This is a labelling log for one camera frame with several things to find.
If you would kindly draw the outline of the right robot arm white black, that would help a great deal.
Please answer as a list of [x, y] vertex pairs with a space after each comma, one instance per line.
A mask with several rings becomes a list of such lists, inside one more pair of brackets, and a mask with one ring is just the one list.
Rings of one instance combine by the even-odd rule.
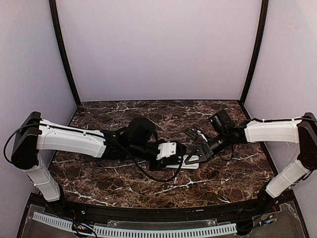
[[250, 119], [239, 124], [225, 110], [209, 117], [218, 135], [206, 136], [193, 128], [186, 134], [196, 142], [195, 149], [184, 163], [191, 165], [210, 160], [223, 149], [234, 144], [256, 142], [289, 142], [300, 146], [300, 153], [282, 172], [275, 176], [264, 189], [264, 194], [277, 198], [306, 174], [317, 168], [317, 120], [312, 113], [293, 119]]

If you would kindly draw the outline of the white remote control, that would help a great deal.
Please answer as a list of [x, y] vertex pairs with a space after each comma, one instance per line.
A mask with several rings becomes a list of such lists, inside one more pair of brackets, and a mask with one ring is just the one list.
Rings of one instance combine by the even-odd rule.
[[[188, 155], [185, 155], [184, 158], [183, 158], [183, 164], [181, 166], [181, 169], [192, 169], [192, 170], [195, 170], [199, 167], [199, 163], [193, 163], [193, 164], [186, 164], [185, 163], [185, 160], [187, 159]], [[166, 164], [166, 168], [169, 168], [169, 169], [177, 169], [179, 167], [179, 164], [180, 164], [180, 159], [181, 157], [179, 156], [178, 157], [178, 160], [176, 161], [171, 161], [169, 160]], [[192, 162], [192, 161], [196, 161], [198, 160], [199, 157], [197, 155], [193, 155], [190, 159], [189, 159], [189, 162]]]

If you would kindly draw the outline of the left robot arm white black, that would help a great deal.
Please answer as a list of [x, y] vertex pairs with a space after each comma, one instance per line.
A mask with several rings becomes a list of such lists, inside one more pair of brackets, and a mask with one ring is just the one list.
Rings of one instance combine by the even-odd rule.
[[87, 130], [64, 126], [32, 112], [20, 128], [9, 137], [14, 139], [11, 156], [4, 158], [21, 169], [47, 202], [61, 200], [61, 186], [53, 179], [39, 154], [41, 150], [64, 151], [105, 160], [144, 159], [150, 170], [160, 170], [175, 162], [181, 169], [186, 146], [177, 141], [158, 138], [156, 125], [147, 118], [131, 120], [118, 130]]

